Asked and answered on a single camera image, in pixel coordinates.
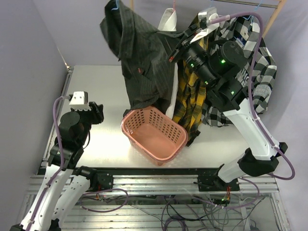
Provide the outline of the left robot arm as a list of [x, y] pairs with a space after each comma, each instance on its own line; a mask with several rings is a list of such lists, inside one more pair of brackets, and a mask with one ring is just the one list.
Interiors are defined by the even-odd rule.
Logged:
[[89, 102], [78, 110], [71, 105], [70, 112], [57, 119], [57, 102], [52, 115], [56, 140], [50, 150], [48, 165], [38, 194], [26, 216], [12, 231], [59, 231], [68, 212], [86, 191], [98, 186], [97, 171], [76, 165], [84, 152], [84, 144], [92, 125], [103, 122], [103, 105]]

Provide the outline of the blue wire hanger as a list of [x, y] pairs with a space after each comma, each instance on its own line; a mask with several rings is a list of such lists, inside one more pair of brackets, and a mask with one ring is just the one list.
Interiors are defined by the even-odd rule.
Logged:
[[115, 0], [114, 2], [114, 7], [111, 9], [111, 11], [117, 11], [119, 10], [119, 3], [120, 3], [120, 0]]

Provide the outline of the dark pinstriped shirt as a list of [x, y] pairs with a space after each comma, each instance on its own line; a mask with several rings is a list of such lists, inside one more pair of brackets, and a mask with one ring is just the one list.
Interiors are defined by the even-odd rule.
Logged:
[[122, 1], [104, 9], [100, 29], [111, 52], [121, 62], [130, 109], [153, 105], [166, 114], [173, 89], [174, 66], [168, 61], [162, 33]]

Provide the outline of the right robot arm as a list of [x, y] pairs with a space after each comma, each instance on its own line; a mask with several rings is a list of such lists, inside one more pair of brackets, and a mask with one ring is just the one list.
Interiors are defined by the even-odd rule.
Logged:
[[238, 129], [248, 148], [237, 159], [221, 165], [212, 178], [211, 187], [221, 191], [234, 179], [249, 175], [258, 177], [273, 172], [288, 146], [285, 142], [269, 140], [262, 122], [253, 116], [248, 88], [235, 78], [247, 64], [242, 48], [230, 40], [214, 41], [218, 49], [210, 54], [198, 43], [202, 31], [191, 25], [172, 42], [170, 62], [183, 60], [206, 86], [206, 99], [223, 113]]

